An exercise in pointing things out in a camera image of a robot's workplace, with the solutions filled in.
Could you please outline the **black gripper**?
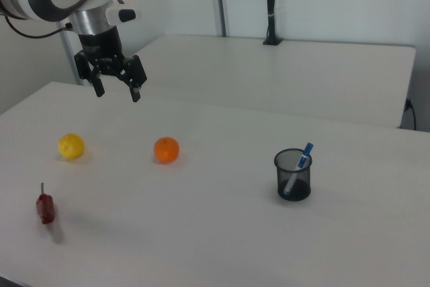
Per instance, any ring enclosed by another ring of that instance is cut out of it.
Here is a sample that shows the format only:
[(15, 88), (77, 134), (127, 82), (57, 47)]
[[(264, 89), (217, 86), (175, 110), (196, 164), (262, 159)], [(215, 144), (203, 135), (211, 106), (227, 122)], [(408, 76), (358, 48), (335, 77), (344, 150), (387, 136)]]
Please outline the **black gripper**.
[(138, 55), (129, 58), (123, 55), (117, 27), (100, 34), (79, 34), (78, 37), (82, 50), (74, 59), (80, 79), (90, 82), (96, 96), (101, 97), (105, 89), (100, 75), (115, 75), (128, 86), (132, 101), (137, 102), (147, 76)]

